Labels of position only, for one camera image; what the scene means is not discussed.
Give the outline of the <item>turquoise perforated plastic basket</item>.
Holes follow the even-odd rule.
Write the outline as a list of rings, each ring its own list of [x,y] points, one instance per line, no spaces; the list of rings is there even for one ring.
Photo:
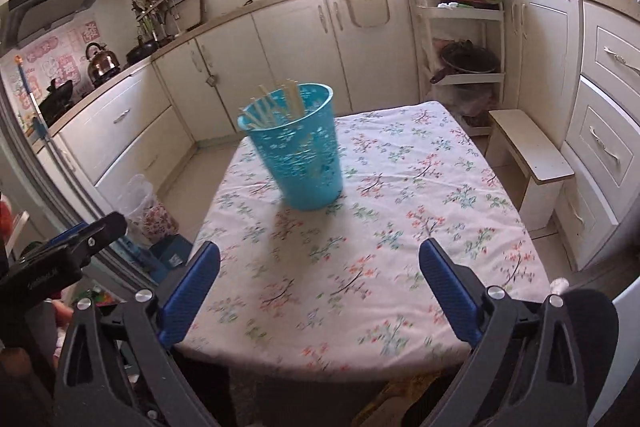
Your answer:
[[[306,116],[283,126],[248,130],[239,121],[283,199],[292,208],[318,210],[343,191],[333,112],[333,90],[321,83],[299,83]]]

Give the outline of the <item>clear floral trash bin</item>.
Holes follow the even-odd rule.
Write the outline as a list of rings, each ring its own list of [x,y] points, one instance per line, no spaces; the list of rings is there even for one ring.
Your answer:
[[[153,184],[136,174],[125,185],[117,201],[117,210],[125,217],[128,236],[143,248],[149,248],[169,236],[177,235],[179,225],[154,192]]]

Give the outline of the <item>floral white tablecloth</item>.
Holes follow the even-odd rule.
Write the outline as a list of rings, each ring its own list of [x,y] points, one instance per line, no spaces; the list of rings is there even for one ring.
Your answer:
[[[515,299],[549,294],[518,212],[444,106],[346,116],[336,131],[344,188],[317,211],[286,207],[253,144],[240,143],[198,232],[221,267],[184,351],[305,381],[457,363],[469,348],[420,271],[425,239]]]

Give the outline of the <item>white small stool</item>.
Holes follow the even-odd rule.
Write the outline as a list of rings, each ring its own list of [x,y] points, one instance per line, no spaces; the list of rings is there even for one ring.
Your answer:
[[[547,135],[521,109],[495,109],[489,113],[486,159],[492,168],[515,162],[526,180],[518,206],[529,232],[544,229],[551,220],[565,181],[575,173]]]

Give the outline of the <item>black wok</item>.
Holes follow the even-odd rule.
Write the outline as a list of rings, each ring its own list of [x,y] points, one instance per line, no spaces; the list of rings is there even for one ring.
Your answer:
[[[72,80],[64,81],[59,86],[55,79],[50,81],[47,87],[48,95],[38,105],[42,118],[48,126],[52,126],[72,107],[73,89]]]

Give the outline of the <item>copper kettle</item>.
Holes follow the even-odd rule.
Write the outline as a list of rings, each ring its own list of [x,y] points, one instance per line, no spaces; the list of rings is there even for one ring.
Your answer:
[[[105,44],[90,42],[86,47],[88,76],[93,87],[99,88],[103,83],[120,73],[120,64],[116,54],[107,49]]]

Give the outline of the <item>bundle of bamboo chopsticks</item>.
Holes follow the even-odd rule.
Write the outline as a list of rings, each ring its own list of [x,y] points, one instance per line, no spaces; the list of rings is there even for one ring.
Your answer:
[[[284,80],[276,91],[268,91],[262,84],[259,90],[260,98],[251,98],[250,104],[240,108],[239,121],[246,129],[277,128],[306,116],[302,91],[295,80]]]

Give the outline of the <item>black frying pan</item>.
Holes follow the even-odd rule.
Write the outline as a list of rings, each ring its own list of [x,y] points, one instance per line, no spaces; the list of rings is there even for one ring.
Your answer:
[[[127,64],[132,66],[134,64],[139,63],[145,58],[152,55],[155,51],[158,50],[160,45],[154,39],[144,41],[141,36],[138,37],[137,45],[129,50],[126,54]]]

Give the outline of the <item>dark pan in cart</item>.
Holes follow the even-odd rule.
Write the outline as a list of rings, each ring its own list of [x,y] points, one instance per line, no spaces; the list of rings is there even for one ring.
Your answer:
[[[497,74],[500,60],[488,49],[476,46],[470,40],[453,41],[438,52],[442,68],[431,78],[439,83],[450,75]]]

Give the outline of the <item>range hood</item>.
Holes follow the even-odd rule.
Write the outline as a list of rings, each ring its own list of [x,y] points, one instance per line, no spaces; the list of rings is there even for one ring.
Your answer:
[[[96,0],[9,0],[1,5],[1,55],[72,20]]]

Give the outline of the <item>white rolling storage cart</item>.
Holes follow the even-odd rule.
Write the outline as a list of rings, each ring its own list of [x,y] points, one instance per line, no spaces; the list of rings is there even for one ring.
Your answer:
[[[468,135],[488,135],[489,113],[500,107],[506,79],[503,5],[409,1],[420,99],[445,106]]]

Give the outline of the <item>hanging cabinet bin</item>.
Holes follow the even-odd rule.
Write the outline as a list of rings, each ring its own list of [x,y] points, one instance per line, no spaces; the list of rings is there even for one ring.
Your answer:
[[[390,21],[387,0],[345,0],[352,23],[359,28],[375,28]]]

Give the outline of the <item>wall utensil rack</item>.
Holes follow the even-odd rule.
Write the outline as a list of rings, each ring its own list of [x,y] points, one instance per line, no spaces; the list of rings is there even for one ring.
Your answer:
[[[141,42],[174,40],[205,20],[204,0],[130,0]]]

